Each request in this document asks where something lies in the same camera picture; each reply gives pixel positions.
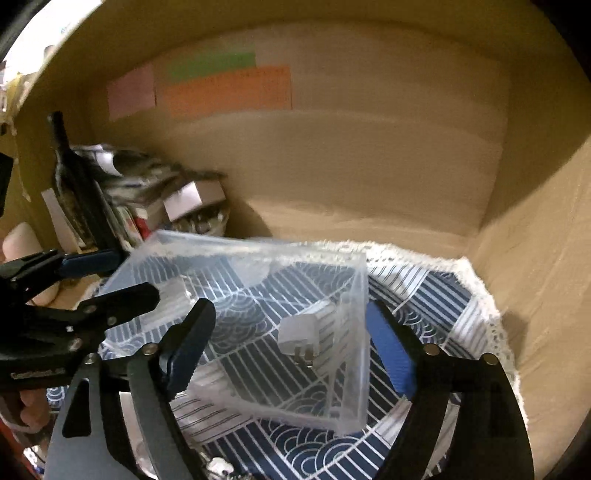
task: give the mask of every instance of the white power adapter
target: white power adapter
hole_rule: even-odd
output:
[[[323,300],[298,315],[286,317],[279,323],[277,345],[284,355],[293,356],[296,363],[312,365],[320,353],[320,319],[335,311],[335,306]]]

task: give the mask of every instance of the finger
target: finger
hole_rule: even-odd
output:
[[[46,392],[42,388],[38,390],[22,390],[21,401],[26,407],[30,407],[31,405],[39,403],[40,401],[47,402]]]
[[[23,423],[36,431],[49,423],[50,408],[44,389],[21,391],[21,401],[25,404],[21,410]]]
[[[49,407],[45,405],[25,407],[21,410],[21,420],[29,425],[35,433],[49,423]]]

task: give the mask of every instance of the metal screw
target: metal screw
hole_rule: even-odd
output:
[[[153,355],[158,351],[158,344],[157,343],[146,343],[142,347],[142,353],[144,355]]]
[[[427,343],[423,345],[423,351],[430,356],[437,356],[441,353],[441,349],[436,343]]]
[[[481,358],[489,365],[496,365],[499,363],[499,359],[492,353],[485,353],[481,356]]]
[[[74,338],[68,345],[68,350],[70,352],[76,352],[77,350],[80,350],[80,347],[82,347],[82,345],[84,345],[84,342],[81,338]]]
[[[85,365],[92,365],[93,363],[95,363],[99,360],[100,360],[100,357],[97,353],[89,353],[88,355],[86,355],[86,358],[84,359],[84,363],[85,363]]]

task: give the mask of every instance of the transparent plastic box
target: transparent plastic box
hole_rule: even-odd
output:
[[[154,312],[107,331],[106,356],[158,342],[199,298],[216,327],[189,389],[255,417],[343,435],[365,427],[369,393],[365,255],[158,231],[99,294],[150,282]],[[320,347],[307,365],[277,345],[283,318],[323,308]]]

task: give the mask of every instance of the blue and white patterned cloth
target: blue and white patterned cloth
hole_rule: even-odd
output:
[[[515,382],[512,357],[498,318],[494,318],[498,314],[492,298],[487,297],[483,288],[479,290],[479,280],[471,268],[466,268],[467,261],[430,261],[418,255],[413,262],[412,254],[400,252],[405,251],[395,249],[396,255],[372,258],[371,248],[366,249],[370,298],[383,300],[391,310],[403,304],[395,312],[396,320],[411,326],[423,343],[437,343],[449,355],[477,358],[486,351],[502,353],[500,358],[509,379]],[[468,280],[466,275],[458,279],[458,263],[454,262],[464,262],[462,268],[468,271]],[[156,274],[161,272],[145,270],[142,280],[154,281]],[[261,314],[262,325],[275,323],[270,312],[263,309]],[[153,331],[153,340],[158,341],[163,333],[164,329]],[[63,394],[63,389],[53,389],[50,399],[58,403]],[[188,439],[201,443],[211,454],[226,458],[238,472],[273,480],[361,480],[376,474],[396,439],[410,402],[394,391],[372,346],[366,427],[352,435],[336,437],[330,431],[252,419],[189,392],[178,396],[171,406]],[[458,409],[457,397],[452,396],[426,476],[444,467]]]

